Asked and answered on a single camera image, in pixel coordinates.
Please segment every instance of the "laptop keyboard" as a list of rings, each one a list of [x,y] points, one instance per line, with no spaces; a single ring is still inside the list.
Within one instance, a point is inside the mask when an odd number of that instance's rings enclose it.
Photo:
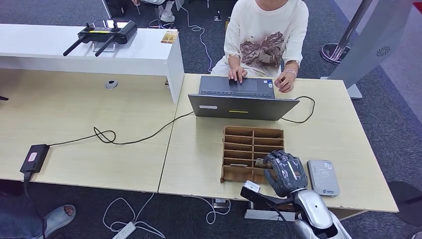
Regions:
[[[227,92],[227,91],[201,91],[201,95],[259,97],[259,98],[272,98],[273,97],[271,94],[248,93],[248,92]]]

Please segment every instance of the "jeans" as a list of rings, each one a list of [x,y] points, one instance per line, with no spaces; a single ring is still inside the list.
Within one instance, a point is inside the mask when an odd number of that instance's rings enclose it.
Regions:
[[[24,195],[0,192],[0,239],[37,239],[42,234],[41,228],[42,222],[30,200]]]

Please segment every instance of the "sandal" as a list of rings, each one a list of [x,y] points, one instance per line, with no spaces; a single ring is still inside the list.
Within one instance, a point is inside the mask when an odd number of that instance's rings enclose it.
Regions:
[[[71,216],[66,214],[64,210],[65,207],[72,207],[73,213]],[[75,215],[76,208],[73,205],[64,205],[51,211],[44,217],[44,220],[47,222],[47,228],[45,229],[45,237],[47,238],[57,229],[69,224],[73,220],[73,218],[75,218]]]

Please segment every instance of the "touchpad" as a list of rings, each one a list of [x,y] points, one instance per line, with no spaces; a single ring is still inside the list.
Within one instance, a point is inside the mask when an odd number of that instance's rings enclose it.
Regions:
[[[239,80],[229,80],[228,85],[232,92],[256,92],[258,90],[257,81],[255,79],[243,79],[242,83]]]

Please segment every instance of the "hand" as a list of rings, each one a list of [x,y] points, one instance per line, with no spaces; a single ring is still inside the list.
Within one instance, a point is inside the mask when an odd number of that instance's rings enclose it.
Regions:
[[[237,81],[237,76],[239,76],[239,82],[242,83],[243,77],[245,77],[247,74],[248,72],[243,67],[239,66],[228,71],[228,79]]]
[[[279,197],[284,198],[294,190],[308,186],[308,177],[299,158],[283,150],[274,150],[264,158],[264,163],[268,162],[271,162],[275,175],[265,169],[265,179]]]
[[[279,92],[287,93],[293,89],[293,82],[295,81],[295,79],[296,77],[293,73],[282,72],[274,82],[274,85],[279,88]]]

